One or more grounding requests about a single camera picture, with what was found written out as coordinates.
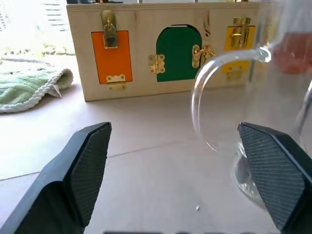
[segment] green towel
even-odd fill
[[[59,91],[72,81],[69,69],[57,69],[34,60],[4,61],[0,65],[0,113],[30,109],[46,93],[61,97]]]

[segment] green door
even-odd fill
[[[165,72],[157,74],[157,82],[194,79],[199,68],[192,67],[192,49],[201,48],[201,36],[191,26],[166,28],[156,43],[156,54],[165,56]]]

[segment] glass base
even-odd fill
[[[234,177],[241,191],[255,204],[265,209],[264,202],[258,192],[258,189],[252,179],[249,162],[246,158],[243,145],[238,144],[238,161],[235,165]]]

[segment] clear glass cup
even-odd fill
[[[306,119],[310,117],[312,99],[311,11],[311,0],[261,1],[256,47],[216,56],[196,75],[191,100],[194,129],[215,152],[224,145],[233,143],[236,146],[233,152],[233,155],[238,152],[235,179],[256,203],[261,203],[261,199],[244,160],[237,126],[244,121],[271,127],[289,134],[308,154],[311,153],[311,131],[305,131],[310,125]],[[211,101],[204,103],[209,99],[203,98],[204,94],[220,92],[204,89],[213,74],[226,63],[246,60],[251,61],[251,74],[245,81],[243,94],[238,97],[241,102],[232,102],[230,99],[237,96],[231,96],[228,90],[231,106],[215,108]],[[233,105],[240,107],[237,109],[240,113],[232,111],[228,115],[223,109],[234,110]]]

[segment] orange door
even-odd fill
[[[124,75],[126,82],[132,81],[130,45],[128,31],[117,31],[118,48],[104,48],[104,32],[92,32],[94,54],[97,62],[98,80],[107,84],[107,77]]]

